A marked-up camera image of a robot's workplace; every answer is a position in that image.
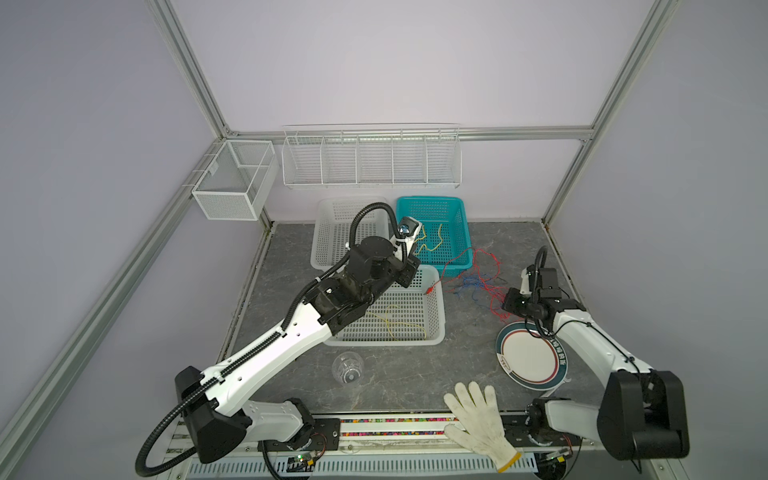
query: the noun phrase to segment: table surface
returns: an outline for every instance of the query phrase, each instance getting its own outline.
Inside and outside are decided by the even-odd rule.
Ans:
[[[253,296],[238,332],[235,348],[242,349],[284,316],[296,293],[318,275],[310,265],[313,224],[278,223],[261,267]],[[470,223],[472,246],[496,255],[501,275],[495,284],[519,287],[520,272],[533,263],[536,251],[547,245],[539,223]],[[492,266],[481,263],[483,271]],[[547,266],[558,269],[560,284],[568,289],[551,252]],[[467,289],[444,293],[445,339],[435,346],[331,347],[320,344],[304,353],[259,389],[253,400],[283,402],[298,397],[312,413],[371,411],[445,411],[443,396],[457,382],[472,380],[496,389],[502,410],[523,410],[543,392],[526,389],[509,378],[499,365],[495,340],[504,323],[488,309],[488,294],[472,299]],[[599,405],[603,387],[584,361],[564,344],[568,354],[567,382],[556,396]],[[331,365],[342,352],[363,358],[363,378],[357,386],[341,386]]]

